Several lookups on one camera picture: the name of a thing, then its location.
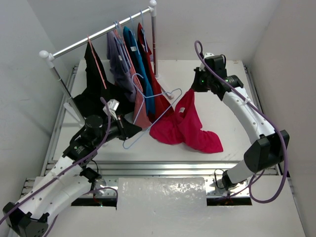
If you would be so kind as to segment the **magenta t-shirt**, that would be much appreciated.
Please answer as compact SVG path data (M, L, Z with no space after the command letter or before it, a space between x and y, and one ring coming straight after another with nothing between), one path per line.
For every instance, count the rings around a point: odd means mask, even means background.
M174 112L162 117L150 129L150 135L161 143L188 147L207 154L224 151L219 136L202 129L195 107L195 92L189 89L178 101Z

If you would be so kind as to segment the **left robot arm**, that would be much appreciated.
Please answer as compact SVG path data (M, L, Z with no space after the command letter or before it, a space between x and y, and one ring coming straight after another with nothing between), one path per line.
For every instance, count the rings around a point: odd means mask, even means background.
M92 115L70 140L54 167L17 202L3 208L3 221L20 237L45 237L57 216L80 196L89 193L101 175L88 167L105 143L125 141L142 128L124 117L104 120Z

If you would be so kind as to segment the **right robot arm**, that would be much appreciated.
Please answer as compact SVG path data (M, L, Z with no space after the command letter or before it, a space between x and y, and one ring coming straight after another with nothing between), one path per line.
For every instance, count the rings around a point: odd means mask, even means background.
M224 189L228 191L257 172L283 162L289 134L286 130L276 132L253 104L239 77L227 75L225 57L206 53L194 72L192 89L196 92L211 91L218 96L234 113L251 144L243 160L223 172L220 181Z

